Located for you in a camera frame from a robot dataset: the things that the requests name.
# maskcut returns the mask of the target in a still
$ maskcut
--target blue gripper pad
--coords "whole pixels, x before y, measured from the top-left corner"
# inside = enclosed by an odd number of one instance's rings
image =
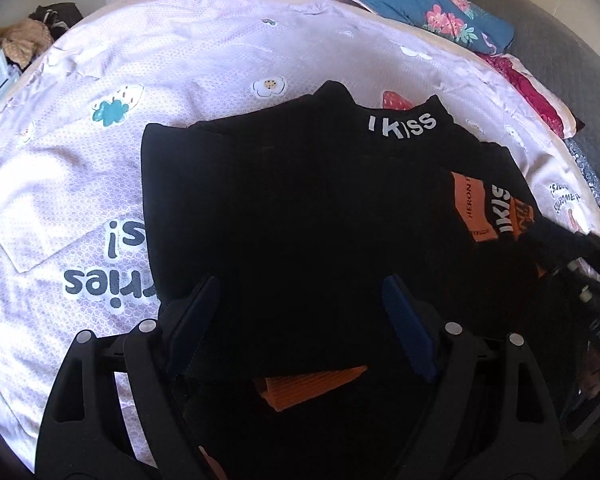
[[[382,304],[411,368],[427,383],[438,376],[436,343],[413,309],[411,299],[400,290],[396,277],[388,276],[382,281]]]

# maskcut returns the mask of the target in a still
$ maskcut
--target bed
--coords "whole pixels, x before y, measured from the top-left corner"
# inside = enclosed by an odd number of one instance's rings
[[[258,110],[329,79],[372,108],[437,94],[458,124],[509,148],[545,216],[600,236],[564,141],[458,44],[339,0],[120,0],[65,34],[0,105],[0,434],[30,469],[75,333],[123,333],[157,315],[144,126]],[[150,463],[118,379],[134,450]]]

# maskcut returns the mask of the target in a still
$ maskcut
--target blue blanket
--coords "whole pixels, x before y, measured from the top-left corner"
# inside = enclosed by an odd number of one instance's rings
[[[483,54],[500,54],[513,40],[513,26],[467,0],[357,0],[375,12],[424,28]]]

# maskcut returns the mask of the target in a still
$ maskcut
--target mattress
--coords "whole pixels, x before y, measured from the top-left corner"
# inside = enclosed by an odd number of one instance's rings
[[[371,108],[388,92],[413,104],[437,94],[458,124],[509,148],[545,216],[600,235],[564,143],[456,44],[329,0],[116,3],[65,34],[0,105],[0,432],[27,466],[75,333],[127,332],[157,315],[144,126],[251,112],[326,80]],[[118,391],[136,455],[150,463],[124,375]]]

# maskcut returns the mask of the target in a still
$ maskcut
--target folded black garment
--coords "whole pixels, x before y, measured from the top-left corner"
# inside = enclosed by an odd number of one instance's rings
[[[141,159],[161,301],[187,296],[205,273],[222,281],[190,369],[200,379],[359,365],[390,375],[404,364],[381,304],[393,273],[490,336],[506,332],[538,284],[510,220],[515,199],[535,207],[524,178],[505,148],[455,125],[436,97],[370,110],[328,82],[244,116],[149,124]],[[472,206],[464,178],[482,186],[481,224],[461,213]]]

